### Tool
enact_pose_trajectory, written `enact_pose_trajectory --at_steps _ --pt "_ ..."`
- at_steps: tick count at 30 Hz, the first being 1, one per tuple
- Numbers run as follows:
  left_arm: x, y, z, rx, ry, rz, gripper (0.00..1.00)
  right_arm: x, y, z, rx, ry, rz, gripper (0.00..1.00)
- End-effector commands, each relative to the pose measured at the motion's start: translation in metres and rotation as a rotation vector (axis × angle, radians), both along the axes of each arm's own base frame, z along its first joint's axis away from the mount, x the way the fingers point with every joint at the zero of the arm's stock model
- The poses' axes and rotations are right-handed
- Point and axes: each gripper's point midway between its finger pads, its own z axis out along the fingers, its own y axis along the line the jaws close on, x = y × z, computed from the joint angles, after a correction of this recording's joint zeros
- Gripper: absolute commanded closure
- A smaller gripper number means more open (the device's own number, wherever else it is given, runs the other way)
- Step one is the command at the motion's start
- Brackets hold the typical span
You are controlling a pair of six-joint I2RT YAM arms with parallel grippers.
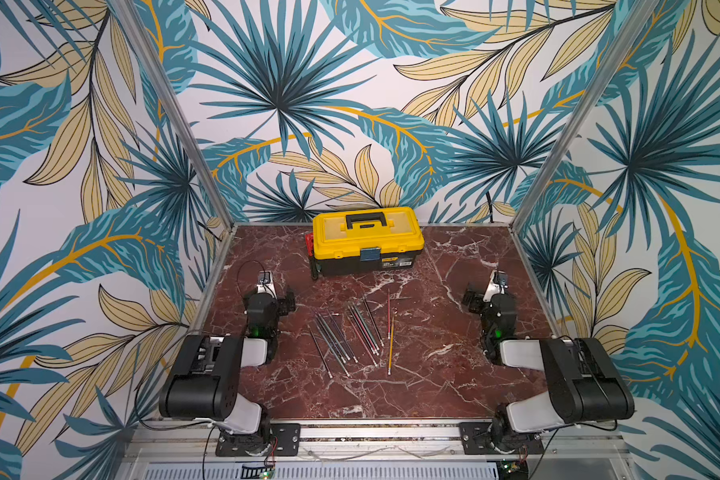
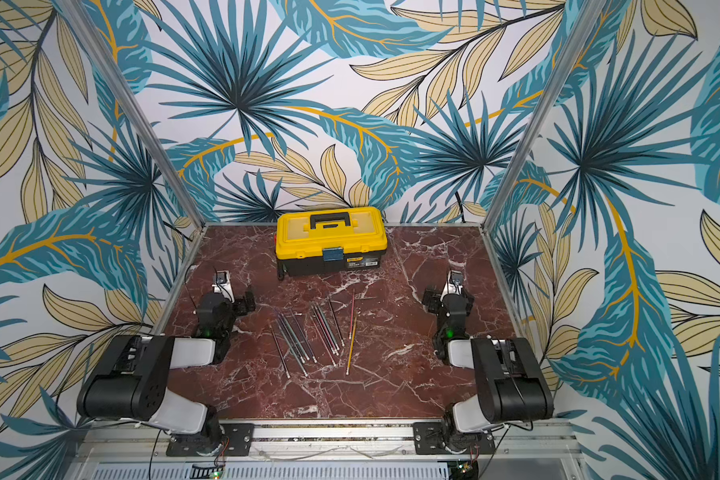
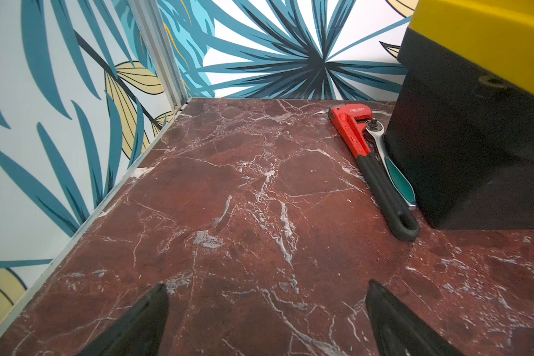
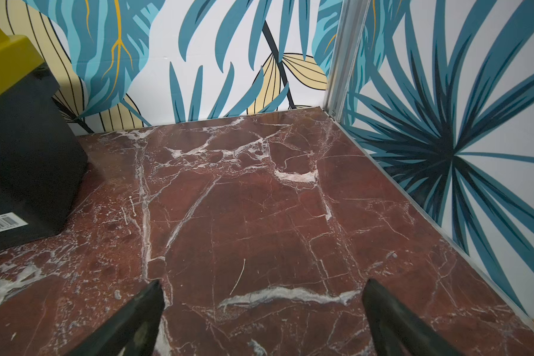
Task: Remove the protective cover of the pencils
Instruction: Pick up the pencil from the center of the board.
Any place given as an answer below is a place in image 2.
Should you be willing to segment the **dark blue printed pencil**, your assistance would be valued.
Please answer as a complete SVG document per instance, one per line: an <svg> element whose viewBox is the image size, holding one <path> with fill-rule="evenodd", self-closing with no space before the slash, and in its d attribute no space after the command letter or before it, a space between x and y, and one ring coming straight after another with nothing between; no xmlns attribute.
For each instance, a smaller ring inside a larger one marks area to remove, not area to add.
<svg viewBox="0 0 720 480"><path fill-rule="evenodd" d="M285 329L287 330L288 334L290 335L291 339L295 343L296 349L299 351L299 354L302 358L303 362L308 362L310 360L310 356L307 353L306 348L304 347L302 341L300 340L299 336L296 333L296 330L291 326L288 318L284 314L280 314L280 319L285 325Z"/></svg>

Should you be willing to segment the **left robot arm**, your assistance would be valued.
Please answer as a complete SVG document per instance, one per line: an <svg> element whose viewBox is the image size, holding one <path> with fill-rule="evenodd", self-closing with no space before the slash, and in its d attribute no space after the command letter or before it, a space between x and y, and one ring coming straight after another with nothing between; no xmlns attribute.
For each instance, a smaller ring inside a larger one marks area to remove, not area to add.
<svg viewBox="0 0 720 480"><path fill-rule="evenodd" d="M94 420L143 423L200 455L211 454L224 444L216 409L171 391L169 373L222 363L235 321L255 309L251 289L234 297L218 287L202 297L190 337L114 337L78 394L77 412Z"/></svg>

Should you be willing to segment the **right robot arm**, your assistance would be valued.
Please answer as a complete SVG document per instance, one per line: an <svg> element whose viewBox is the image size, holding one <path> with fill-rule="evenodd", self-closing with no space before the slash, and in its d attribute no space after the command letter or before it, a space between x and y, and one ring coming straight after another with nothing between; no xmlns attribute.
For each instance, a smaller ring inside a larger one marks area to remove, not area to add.
<svg viewBox="0 0 720 480"><path fill-rule="evenodd" d="M465 288L453 285L442 292L428 287L422 298L427 312L436 316L436 357L474 373L476 393L447 407L441 421L440 442L452 451L479 445L494 427L531 425L554 413L551 391L527 339L467 334L473 303Z"/></svg>

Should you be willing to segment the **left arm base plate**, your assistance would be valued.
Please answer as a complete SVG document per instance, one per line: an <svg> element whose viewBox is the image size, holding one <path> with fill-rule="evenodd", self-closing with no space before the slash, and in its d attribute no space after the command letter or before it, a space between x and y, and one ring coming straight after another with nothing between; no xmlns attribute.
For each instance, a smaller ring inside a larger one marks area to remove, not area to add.
<svg viewBox="0 0 720 480"><path fill-rule="evenodd" d="M253 440L252 423L222 423L204 427L196 434L172 434L168 457L246 457Z"/></svg>

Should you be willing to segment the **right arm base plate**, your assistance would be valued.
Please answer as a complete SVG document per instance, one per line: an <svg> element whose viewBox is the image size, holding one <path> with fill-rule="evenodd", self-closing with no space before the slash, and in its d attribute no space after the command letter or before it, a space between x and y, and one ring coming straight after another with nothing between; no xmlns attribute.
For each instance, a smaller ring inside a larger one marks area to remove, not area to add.
<svg viewBox="0 0 720 480"><path fill-rule="evenodd" d="M488 432L464 433L445 420L412 424L417 455L490 454L496 450L494 437Z"/></svg>

